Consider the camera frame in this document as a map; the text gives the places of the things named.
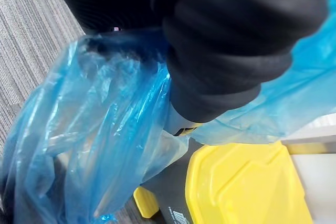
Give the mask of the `black cloth left robot hand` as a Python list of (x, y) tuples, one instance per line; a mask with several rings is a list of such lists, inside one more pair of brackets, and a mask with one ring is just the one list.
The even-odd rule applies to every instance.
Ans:
[(327, 0), (64, 1), (86, 33), (162, 28), (172, 79), (164, 129), (175, 136), (252, 101), (328, 15)]

